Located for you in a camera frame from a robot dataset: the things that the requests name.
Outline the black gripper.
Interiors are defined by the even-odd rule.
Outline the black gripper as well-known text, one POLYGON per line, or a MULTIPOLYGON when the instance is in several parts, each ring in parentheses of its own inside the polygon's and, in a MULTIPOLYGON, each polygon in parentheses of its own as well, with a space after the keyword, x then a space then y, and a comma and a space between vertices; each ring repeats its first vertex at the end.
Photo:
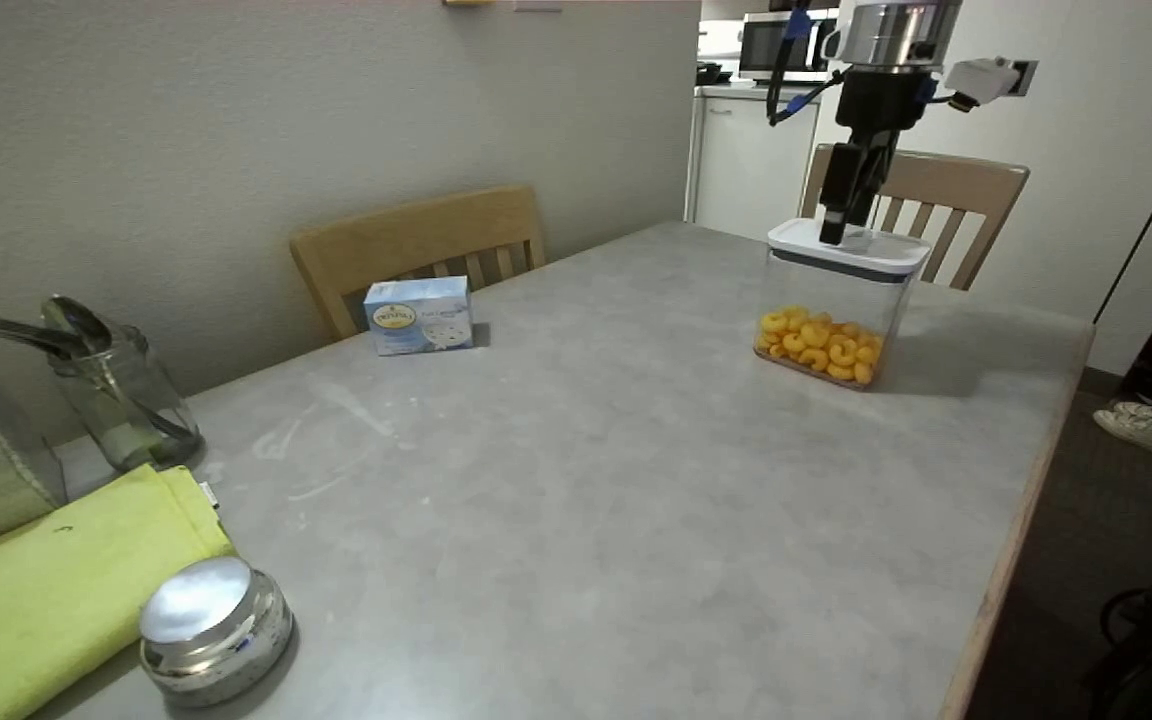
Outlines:
POLYGON ((850 67, 837 121, 850 141, 829 151, 819 187, 823 220, 819 245, 839 245, 844 217, 857 228, 874 228, 878 193, 888 181, 898 141, 923 118, 937 82, 923 67, 878 73, 850 67))

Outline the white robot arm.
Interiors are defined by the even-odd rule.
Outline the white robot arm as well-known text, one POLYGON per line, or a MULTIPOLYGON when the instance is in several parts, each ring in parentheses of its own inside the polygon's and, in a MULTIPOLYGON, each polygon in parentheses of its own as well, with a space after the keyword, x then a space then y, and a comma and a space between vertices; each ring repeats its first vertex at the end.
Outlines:
POLYGON ((937 96, 959 0, 857 0, 837 60, 837 121, 850 141, 829 151, 819 185, 823 245, 839 245, 850 223, 864 223, 881 193, 898 141, 937 96))

